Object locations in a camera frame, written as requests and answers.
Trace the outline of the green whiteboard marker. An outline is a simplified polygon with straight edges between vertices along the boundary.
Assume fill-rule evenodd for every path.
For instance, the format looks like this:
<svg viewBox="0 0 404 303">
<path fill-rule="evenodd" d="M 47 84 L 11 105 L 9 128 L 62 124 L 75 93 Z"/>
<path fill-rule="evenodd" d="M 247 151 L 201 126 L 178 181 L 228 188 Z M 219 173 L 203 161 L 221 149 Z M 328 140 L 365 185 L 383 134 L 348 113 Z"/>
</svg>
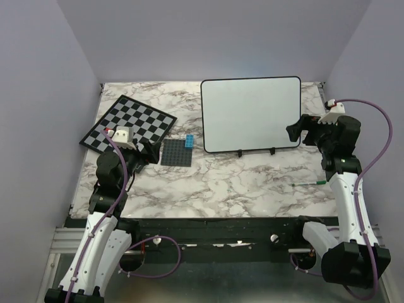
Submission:
<svg viewBox="0 0 404 303">
<path fill-rule="evenodd" d="M 292 183 L 292 187 L 296 187 L 296 186 L 317 186 L 317 185 L 325 185 L 326 183 L 327 183 L 326 180 L 324 180 L 324 181 L 315 181 L 315 182 Z"/>
</svg>

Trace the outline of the white whiteboard black frame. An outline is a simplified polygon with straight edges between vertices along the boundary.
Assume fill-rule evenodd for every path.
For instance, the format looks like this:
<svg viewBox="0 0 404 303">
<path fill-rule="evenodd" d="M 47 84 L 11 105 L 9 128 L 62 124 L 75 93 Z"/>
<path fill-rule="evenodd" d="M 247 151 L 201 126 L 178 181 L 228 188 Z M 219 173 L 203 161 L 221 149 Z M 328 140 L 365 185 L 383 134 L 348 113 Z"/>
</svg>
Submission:
<svg viewBox="0 0 404 303">
<path fill-rule="evenodd" d="M 287 126 L 302 114 L 298 76 L 204 80 L 200 84 L 207 153 L 296 148 Z"/>
</svg>

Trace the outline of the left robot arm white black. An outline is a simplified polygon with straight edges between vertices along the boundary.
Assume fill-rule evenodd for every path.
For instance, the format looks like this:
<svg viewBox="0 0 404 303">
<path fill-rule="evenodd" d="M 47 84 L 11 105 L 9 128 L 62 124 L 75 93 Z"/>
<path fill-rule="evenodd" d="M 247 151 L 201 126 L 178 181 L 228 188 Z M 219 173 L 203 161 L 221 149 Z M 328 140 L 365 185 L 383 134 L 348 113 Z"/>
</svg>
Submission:
<svg viewBox="0 0 404 303">
<path fill-rule="evenodd" d="M 97 158 L 97 182 L 89 200 L 83 237 L 65 276 L 57 288 L 50 288 L 45 302 L 103 302 L 108 282 L 126 249 L 134 249 L 140 234 L 120 223 L 126 204 L 129 180 L 139 163 L 157 164 L 160 142 L 143 142 L 143 150 L 122 148 Z"/>
</svg>

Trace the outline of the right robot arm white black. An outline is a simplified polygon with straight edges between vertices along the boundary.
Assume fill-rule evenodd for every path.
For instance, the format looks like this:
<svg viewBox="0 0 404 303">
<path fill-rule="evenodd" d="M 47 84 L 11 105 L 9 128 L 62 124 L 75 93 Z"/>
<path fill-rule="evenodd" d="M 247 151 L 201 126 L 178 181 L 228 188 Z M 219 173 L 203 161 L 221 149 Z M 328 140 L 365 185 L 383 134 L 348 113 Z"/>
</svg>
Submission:
<svg viewBox="0 0 404 303">
<path fill-rule="evenodd" d="M 381 248 L 367 217 L 362 167 L 353 154 L 361 123 L 340 116 L 334 123 L 323 124 L 318 116 L 304 114 L 286 130 L 291 141 L 303 131 L 303 143 L 316 146 L 322 154 L 321 166 L 335 197 L 339 237 L 325 224 L 305 219 L 290 232 L 297 247 L 310 245 L 321 258 L 321 274 L 326 282 L 358 288 L 372 288 L 391 261 L 389 250 Z"/>
</svg>

